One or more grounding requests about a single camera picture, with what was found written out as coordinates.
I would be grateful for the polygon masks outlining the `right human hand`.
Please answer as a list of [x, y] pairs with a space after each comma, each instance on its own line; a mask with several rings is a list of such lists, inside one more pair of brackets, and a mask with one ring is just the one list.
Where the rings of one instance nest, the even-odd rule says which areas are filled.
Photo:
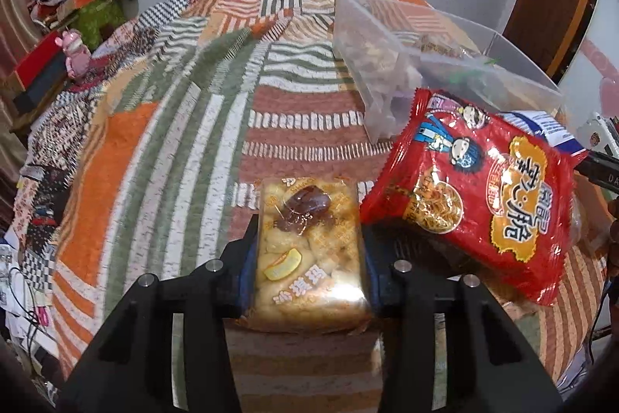
[[619, 198], [607, 204], [607, 211], [613, 217], [607, 240], [606, 272], [610, 279], [618, 276], [619, 271]]

